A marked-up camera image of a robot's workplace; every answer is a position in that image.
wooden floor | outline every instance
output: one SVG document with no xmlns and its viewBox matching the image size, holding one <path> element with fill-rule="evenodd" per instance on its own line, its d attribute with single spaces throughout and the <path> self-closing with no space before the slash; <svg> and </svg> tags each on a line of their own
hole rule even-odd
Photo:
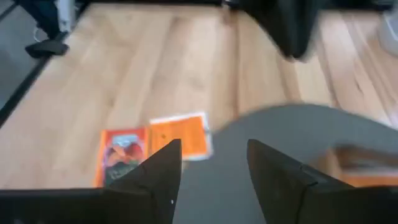
<svg viewBox="0 0 398 224">
<path fill-rule="evenodd" d="M 216 131 L 259 108 L 316 103 L 398 127 L 398 58 L 379 16 L 324 12 L 307 62 L 284 60 L 245 13 L 92 5 L 0 129 L 0 187 L 88 187 L 100 131 L 206 111 Z"/>
</svg>

